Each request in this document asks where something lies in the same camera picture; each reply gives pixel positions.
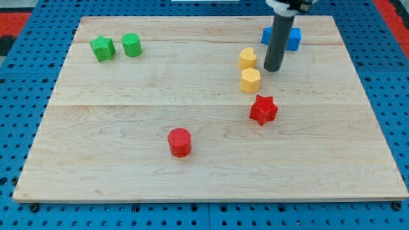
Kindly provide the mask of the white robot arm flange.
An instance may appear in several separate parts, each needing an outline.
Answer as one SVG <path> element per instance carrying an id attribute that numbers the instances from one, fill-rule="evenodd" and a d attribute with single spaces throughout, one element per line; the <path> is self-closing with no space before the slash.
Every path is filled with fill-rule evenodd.
<path id="1" fill-rule="evenodd" d="M 297 13 L 307 13 L 318 0 L 266 0 L 276 15 L 292 17 Z"/>

